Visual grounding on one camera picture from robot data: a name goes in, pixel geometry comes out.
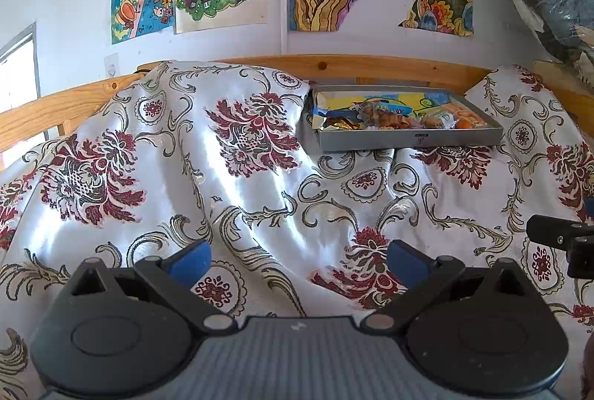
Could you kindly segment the round bun green label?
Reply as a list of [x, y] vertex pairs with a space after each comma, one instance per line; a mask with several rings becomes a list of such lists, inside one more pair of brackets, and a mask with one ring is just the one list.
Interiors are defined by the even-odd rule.
[[457, 118], [449, 111], [438, 111], [425, 114], [420, 123], [424, 129], [455, 129]]

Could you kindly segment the clear bag brown nuts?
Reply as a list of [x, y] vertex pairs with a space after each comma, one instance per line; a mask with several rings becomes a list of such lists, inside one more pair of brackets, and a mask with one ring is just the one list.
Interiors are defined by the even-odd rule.
[[408, 129], [410, 127], [406, 116], [374, 110], [371, 103], [362, 105], [360, 115], [366, 127], [375, 127], [376, 129]]

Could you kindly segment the orange rice cracker pack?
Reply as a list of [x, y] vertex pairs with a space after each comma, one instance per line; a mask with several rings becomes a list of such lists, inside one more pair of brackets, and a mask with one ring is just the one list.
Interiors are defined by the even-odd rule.
[[473, 129], [485, 129], [488, 127], [488, 123], [485, 120], [465, 106], [455, 103], [448, 103], [445, 105], [445, 108], [447, 111], [456, 116], [457, 121], [460, 118], [469, 120], [473, 124]]

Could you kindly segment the gold foil snack packet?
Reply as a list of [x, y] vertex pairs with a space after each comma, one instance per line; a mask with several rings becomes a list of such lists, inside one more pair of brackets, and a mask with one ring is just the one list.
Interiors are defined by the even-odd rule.
[[321, 129], [358, 130], [362, 128], [362, 121], [357, 116], [326, 116]]

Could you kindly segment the small orange tangerine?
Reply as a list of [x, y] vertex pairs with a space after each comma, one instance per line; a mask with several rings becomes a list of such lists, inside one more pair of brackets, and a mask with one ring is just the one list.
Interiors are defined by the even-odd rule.
[[456, 129], [472, 129], [473, 128], [473, 124], [467, 120], [467, 119], [462, 119], [460, 118], [456, 124], [455, 124]]

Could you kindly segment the blue packet brown snack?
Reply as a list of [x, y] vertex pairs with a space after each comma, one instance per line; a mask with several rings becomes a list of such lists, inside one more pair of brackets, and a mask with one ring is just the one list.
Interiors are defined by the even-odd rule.
[[400, 102], [375, 101], [372, 102], [372, 106], [374, 110], [396, 113], [399, 116], [412, 116], [414, 114], [414, 109]]

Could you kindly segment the floral white bedspread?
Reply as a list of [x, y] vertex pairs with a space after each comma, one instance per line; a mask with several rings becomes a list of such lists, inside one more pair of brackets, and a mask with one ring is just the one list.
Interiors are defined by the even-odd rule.
[[568, 336], [557, 392], [582, 398], [593, 284], [526, 223], [592, 222], [593, 150], [542, 78], [502, 67], [466, 93], [502, 126], [494, 147], [327, 155], [309, 92], [271, 68], [165, 62], [21, 153], [1, 175], [2, 397], [42, 393], [31, 337], [86, 258], [130, 266], [205, 240], [194, 292], [236, 319], [358, 316], [404, 291], [385, 264], [402, 239], [473, 266], [514, 259]]

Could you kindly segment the grey cardboard tray box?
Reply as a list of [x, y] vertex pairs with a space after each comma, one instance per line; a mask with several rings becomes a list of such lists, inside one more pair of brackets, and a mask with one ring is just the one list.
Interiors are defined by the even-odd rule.
[[503, 135], [486, 112], [440, 88], [317, 84], [309, 113], [324, 153], [496, 146]]

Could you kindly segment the window frame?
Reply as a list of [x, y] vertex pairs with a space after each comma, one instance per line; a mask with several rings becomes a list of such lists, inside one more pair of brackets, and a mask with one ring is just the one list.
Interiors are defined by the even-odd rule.
[[0, 112], [40, 98], [35, 23], [1, 49], [0, 79]]

